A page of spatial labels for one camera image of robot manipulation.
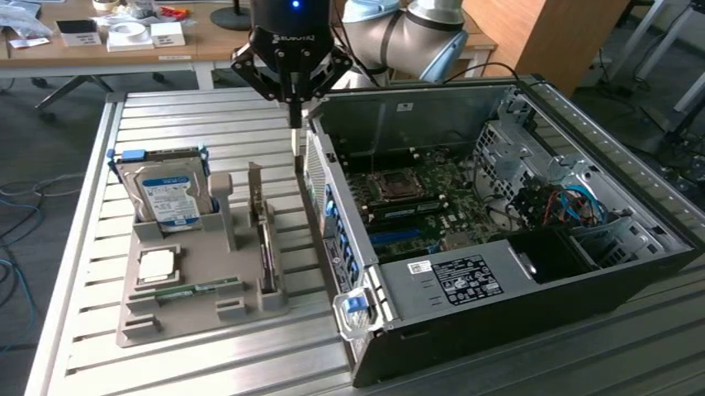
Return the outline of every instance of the small white box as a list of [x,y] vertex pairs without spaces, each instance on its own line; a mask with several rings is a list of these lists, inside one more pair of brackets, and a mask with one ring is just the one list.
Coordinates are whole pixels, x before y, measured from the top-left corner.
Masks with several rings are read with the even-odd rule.
[[150,50],[154,48],[146,27],[136,22],[117,23],[108,31],[108,52]]
[[102,44],[94,21],[56,21],[56,26],[66,47]]
[[179,22],[152,24],[152,41],[156,47],[175,47],[185,45],[184,32]]

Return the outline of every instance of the white box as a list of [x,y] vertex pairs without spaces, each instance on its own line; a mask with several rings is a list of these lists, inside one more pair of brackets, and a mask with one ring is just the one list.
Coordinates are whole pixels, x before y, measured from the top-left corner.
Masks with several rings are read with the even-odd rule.
[[56,21],[61,39],[66,47],[82,45],[100,45],[96,22],[90,20]]
[[154,23],[150,26],[153,46],[175,47],[185,45],[184,32],[179,22]]
[[149,37],[142,41],[125,41],[108,35],[106,49],[108,52],[153,50],[154,45],[152,44],[152,39]]

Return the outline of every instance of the sticker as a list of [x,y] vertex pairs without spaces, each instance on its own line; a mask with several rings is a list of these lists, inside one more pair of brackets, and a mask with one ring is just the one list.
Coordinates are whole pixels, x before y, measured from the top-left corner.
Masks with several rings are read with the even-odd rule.
[[412,103],[399,103],[396,105],[396,111],[411,111],[411,110],[414,110]]
[[10,40],[9,45],[12,45],[12,48],[28,48],[34,47],[37,45],[48,44],[48,39],[41,37],[40,39],[32,39],[32,40]]
[[384,219],[388,219],[389,217],[399,217],[399,216],[412,215],[414,213],[416,213],[415,209],[399,210],[397,212],[389,212],[389,213],[384,214]]
[[164,55],[158,57],[158,60],[188,60],[191,55]]
[[479,255],[434,264],[432,271],[452,305],[460,305],[503,293]]
[[169,231],[189,229],[189,225],[199,221],[200,213],[196,199],[188,195],[188,177],[148,179],[141,182],[141,186],[156,221]]
[[416,210],[423,212],[424,210],[436,209],[440,206],[440,202],[431,202],[430,204],[422,204],[416,206]]
[[176,293],[171,293],[169,295],[157,295],[156,299],[158,301],[168,301],[171,299],[180,299],[181,297],[191,297],[192,295],[192,291],[177,291]]
[[406,266],[408,266],[408,272],[412,274],[419,274],[431,270],[431,262],[428,260],[424,262],[410,262]]

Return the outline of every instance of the hard drive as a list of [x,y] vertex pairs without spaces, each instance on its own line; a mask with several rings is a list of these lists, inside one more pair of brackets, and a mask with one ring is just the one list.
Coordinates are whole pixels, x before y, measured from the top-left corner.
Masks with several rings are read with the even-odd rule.
[[213,212],[207,150],[129,150],[120,158],[108,156],[138,221],[156,221],[165,233],[199,228],[200,215]]

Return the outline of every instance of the hard disk label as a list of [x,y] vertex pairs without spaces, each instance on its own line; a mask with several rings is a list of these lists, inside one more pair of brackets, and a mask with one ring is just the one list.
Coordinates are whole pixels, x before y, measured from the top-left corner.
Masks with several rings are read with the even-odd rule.
[[432,264],[432,271],[452,305],[460,305],[503,293],[479,255]]
[[188,177],[148,179],[141,186],[156,221],[167,226],[168,231],[189,229],[189,225],[199,221],[200,213],[196,199],[188,195]]

